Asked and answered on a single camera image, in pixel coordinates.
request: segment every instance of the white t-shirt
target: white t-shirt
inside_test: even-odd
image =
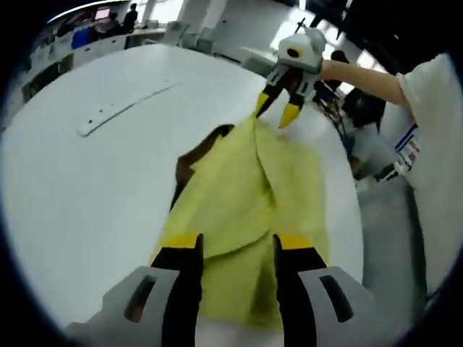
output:
[[[375,124],[356,129],[353,135],[355,143],[352,156],[363,163],[360,176],[379,174],[387,165],[399,159],[395,149],[379,135]]]
[[[408,179],[415,189],[432,293],[462,245],[463,95],[446,54],[397,77],[420,132],[420,155]]]

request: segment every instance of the yellow cloth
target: yellow cloth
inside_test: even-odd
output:
[[[193,168],[161,238],[204,235],[200,314],[282,330],[272,235],[308,238],[328,262],[320,158],[250,116]]]

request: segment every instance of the white strip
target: white strip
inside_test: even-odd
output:
[[[149,98],[151,98],[154,95],[157,95],[159,93],[162,93],[166,90],[169,90],[170,88],[178,85],[179,83],[169,85],[165,88],[162,88],[160,90],[155,91],[154,93],[151,93],[143,98],[137,98],[137,99],[132,99],[132,100],[124,100],[123,102],[120,103],[112,103],[109,105],[106,105],[104,107],[100,107],[94,112],[89,113],[89,117],[85,121],[84,124],[79,126],[77,128],[77,133],[82,136],[82,137],[87,137],[90,135],[92,132],[97,130],[97,128],[101,127],[103,124],[106,122],[110,121],[113,119],[115,116],[118,116],[119,114],[125,112],[129,108],[137,105],[138,103],[141,103]]]

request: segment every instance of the white round table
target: white round table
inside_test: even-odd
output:
[[[95,108],[143,97],[166,81],[178,85],[88,137],[77,133]],[[2,194],[11,246],[59,326],[86,321],[101,308],[105,292],[148,264],[169,212],[177,158],[219,124],[248,116],[264,84],[225,61],[157,44],[65,74],[16,115],[3,138]],[[287,101],[282,93],[262,119],[276,129]],[[336,130],[306,106],[282,132],[315,146],[323,157],[330,265],[361,282],[360,210]],[[198,336],[211,329],[204,326]]]

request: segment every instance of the window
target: window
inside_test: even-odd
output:
[[[158,0],[154,4],[150,20],[168,23],[177,20],[184,0]]]
[[[312,20],[315,18],[315,15],[309,11],[302,11],[301,9],[297,9],[295,7],[292,8],[286,21],[281,24],[278,32],[273,38],[270,47],[274,50],[278,50],[278,44],[280,41],[290,35],[293,35],[297,29],[298,23],[301,22],[304,18],[304,23],[306,25],[310,25]],[[330,57],[331,53],[333,53],[333,51],[335,51],[337,47],[341,45],[345,35],[344,33],[341,33],[339,38],[337,38],[338,28],[334,27],[332,24],[326,22],[325,20],[320,22],[320,24],[317,26],[317,29],[319,29],[326,37],[326,48],[323,52],[323,58],[327,59]]]

